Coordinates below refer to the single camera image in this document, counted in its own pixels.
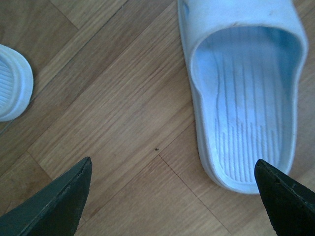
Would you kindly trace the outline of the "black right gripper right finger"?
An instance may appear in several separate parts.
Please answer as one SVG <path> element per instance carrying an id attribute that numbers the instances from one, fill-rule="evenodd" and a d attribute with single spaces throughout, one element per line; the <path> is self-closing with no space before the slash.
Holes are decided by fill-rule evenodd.
<path id="1" fill-rule="evenodd" d="M 315 193 L 259 159 L 254 177 L 271 225 L 278 236 L 315 234 Z"/>

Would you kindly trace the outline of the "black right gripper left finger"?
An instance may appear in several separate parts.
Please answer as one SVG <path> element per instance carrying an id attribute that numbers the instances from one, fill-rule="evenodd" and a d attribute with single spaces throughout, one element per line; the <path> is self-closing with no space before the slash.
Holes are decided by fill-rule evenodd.
<path id="1" fill-rule="evenodd" d="M 85 157 L 0 218 L 2 236 L 72 236 L 79 225 L 92 177 Z"/>

